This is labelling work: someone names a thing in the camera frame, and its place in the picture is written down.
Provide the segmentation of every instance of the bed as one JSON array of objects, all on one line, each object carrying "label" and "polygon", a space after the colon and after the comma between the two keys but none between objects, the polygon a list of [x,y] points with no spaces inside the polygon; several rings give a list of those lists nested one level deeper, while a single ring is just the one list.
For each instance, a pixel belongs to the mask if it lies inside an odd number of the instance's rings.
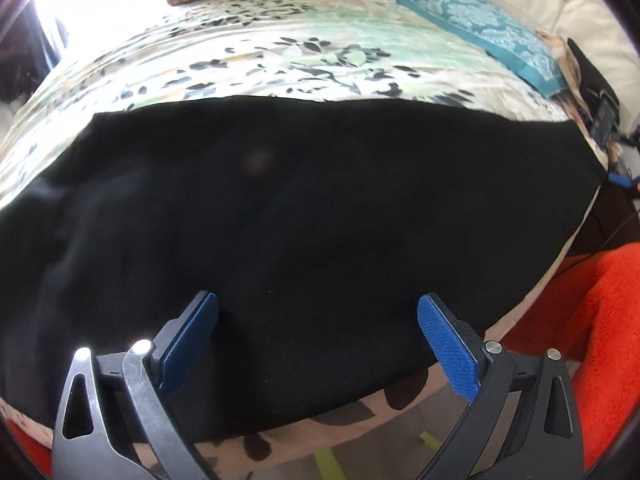
[{"label": "bed", "polygon": [[[618,94],[621,128],[631,127],[640,114],[633,92],[640,82],[640,60],[603,3],[490,1],[530,30],[574,38]],[[348,27],[336,28],[336,22]],[[54,69],[0,146],[0,208],[62,156],[96,112],[237,95],[313,102],[399,98],[490,112],[521,123],[569,118],[560,103],[543,98],[484,50],[392,0],[204,0],[168,7],[165,16],[130,40],[99,56],[64,60]],[[603,170],[604,152],[588,145]],[[455,153],[450,160],[456,163]],[[568,234],[546,271],[486,331],[487,339],[499,340],[540,294],[596,191],[582,201],[578,221],[562,227]],[[389,387],[312,418],[196,446],[216,471],[255,470],[356,438],[415,406],[446,381],[437,364],[401,379],[396,388],[400,401],[390,400],[395,397]],[[51,446],[50,425],[42,418],[34,420],[7,399],[0,399],[0,410]],[[136,450],[146,466],[154,466],[148,446],[137,444]]]}]

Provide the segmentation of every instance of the cable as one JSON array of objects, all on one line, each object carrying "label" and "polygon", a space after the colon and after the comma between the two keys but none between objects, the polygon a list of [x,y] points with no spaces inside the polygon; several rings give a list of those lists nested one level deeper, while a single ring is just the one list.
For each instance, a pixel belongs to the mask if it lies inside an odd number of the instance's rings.
[{"label": "cable", "polygon": [[622,229],[625,225],[627,225],[629,222],[632,221],[633,218],[635,218],[638,213],[640,213],[640,208],[636,209],[631,216],[629,216],[624,222],[622,222],[622,224],[620,224],[615,231],[613,231],[610,235],[609,238],[607,238],[606,240],[603,241],[602,245],[600,247],[598,247],[595,251],[593,251],[593,253],[588,254],[588,256],[585,256],[584,258],[578,260],[577,262],[572,263],[570,266],[565,267],[563,270],[561,270],[560,272],[558,272],[554,277],[551,278],[551,282],[553,280],[558,279],[560,276],[562,276],[565,272],[567,272],[569,269],[573,269],[576,265],[579,265],[583,262],[586,262],[589,258],[591,258],[592,256],[595,256],[596,254],[598,254],[601,250],[603,250],[607,244],[613,240],[614,236],[617,235],[620,232],[620,229]]}]

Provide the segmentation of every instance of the floor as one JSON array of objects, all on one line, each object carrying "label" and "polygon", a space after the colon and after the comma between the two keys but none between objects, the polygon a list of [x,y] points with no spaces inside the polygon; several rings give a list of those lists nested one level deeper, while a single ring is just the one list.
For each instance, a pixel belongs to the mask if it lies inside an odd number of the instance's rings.
[{"label": "floor", "polygon": [[[510,394],[476,470],[493,464],[513,418],[519,394]],[[466,407],[449,385],[415,408],[363,436],[334,447],[344,476],[323,479],[312,455],[272,466],[249,475],[251,480],[414,480],[434,456],[434,450],[420,438],[427,431],[444,442]],[[246,480],[247,475],[223,476],[222,480]]]}]

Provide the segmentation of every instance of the blue gripper pad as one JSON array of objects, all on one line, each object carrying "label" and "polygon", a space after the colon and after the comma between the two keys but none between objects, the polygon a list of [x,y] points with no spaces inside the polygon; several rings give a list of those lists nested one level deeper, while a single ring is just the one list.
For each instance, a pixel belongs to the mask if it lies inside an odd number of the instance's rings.
[{"label": "blue gripper pad", "polygon": [[158,363],[158,392],[163,397],[182,388],[191,364],[218,323],[218,312],[217,296],[201,292],[178,319],[165,325],[172,339]]},{"label": "blue gripper pad", "polygon": [[437,300],[426,295],[418,301],[418,325],[459,396],[472,403],[480,389],[478,361],[442,313]]}]

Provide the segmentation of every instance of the metal screw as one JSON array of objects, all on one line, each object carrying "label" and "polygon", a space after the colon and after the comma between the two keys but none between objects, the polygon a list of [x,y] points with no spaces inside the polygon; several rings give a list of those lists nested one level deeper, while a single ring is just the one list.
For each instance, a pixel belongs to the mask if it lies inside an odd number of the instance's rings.
[{"label": "metal screw", "polygon": [[145,355],[149,350],[151,350],[151,341],[149,341],[149,339],[141,339],[140,341],[137,341],[131,349],[135,354]]},{"label": "metal screw", "polygon": [[484,347],[489,354],[499,354],[502,352],[502,345],[497,341],[487,341]]},{"label": "metal screw", "polygon": [[76,350],[76,359],[78,361],[86,361],[89,357],[91,357],[91,350],[87,347],[82,347]]},{"label": "metal screw", "polygon": [[553,359],[554,361],[559,361],[562,357],[560,352],[555,348],[550,348],[549,350],[547,350],[546,355],[549,357],[549,359]]}]

